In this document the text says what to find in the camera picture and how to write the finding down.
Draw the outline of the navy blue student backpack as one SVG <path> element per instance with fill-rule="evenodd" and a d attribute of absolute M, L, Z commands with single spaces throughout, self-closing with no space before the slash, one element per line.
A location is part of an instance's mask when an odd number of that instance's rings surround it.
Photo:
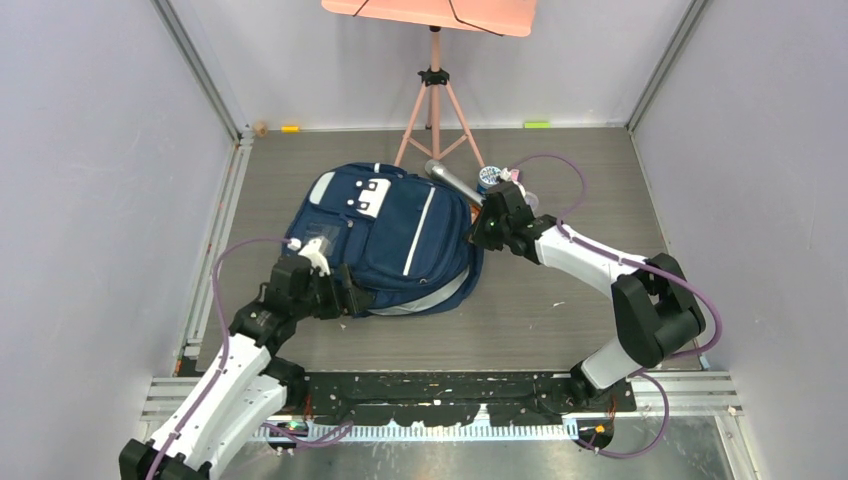
<path fill-rule="evenodd" d="M 374 298 L 370 315 L 457 308 L 474 291 L 484 251 L 466 235 L 472 211 L 449 187 L 383 163 L 322 173 L 288 226 L 290 239 L 323 237 L 331 268 L 345 264 Z"/>

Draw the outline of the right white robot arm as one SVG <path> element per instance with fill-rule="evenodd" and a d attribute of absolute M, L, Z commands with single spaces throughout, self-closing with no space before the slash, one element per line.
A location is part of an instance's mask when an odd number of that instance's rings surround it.
<path fill-rule="evenodd" d="M 596 410 L 611 387 L 673 357 L 706 329 L 706 319 L 676 259 L 631 255 L 592 240 L 551 215 L 536 215 L 520 186 L 491 187 L 477 200 L 470 241 L 509 250 L 534 264 L 562 271 L 606 295 L 615 335 L 576 364 L 566 388 L 574 403 Z"/>

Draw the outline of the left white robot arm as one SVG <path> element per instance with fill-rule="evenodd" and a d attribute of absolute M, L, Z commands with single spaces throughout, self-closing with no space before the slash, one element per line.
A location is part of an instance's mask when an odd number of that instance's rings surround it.
<path fill-rule="evenodd" d="M 239 309 L 215 367 L 146 441 L 119 454 L 123 479 L 218 479 L 274 413 L 298 412 L 307 398 L 304 369 L 278 357 L 299 321 L 357 316 L 374 296 L 315 256 L 283 256 L 257 296 Z"/>

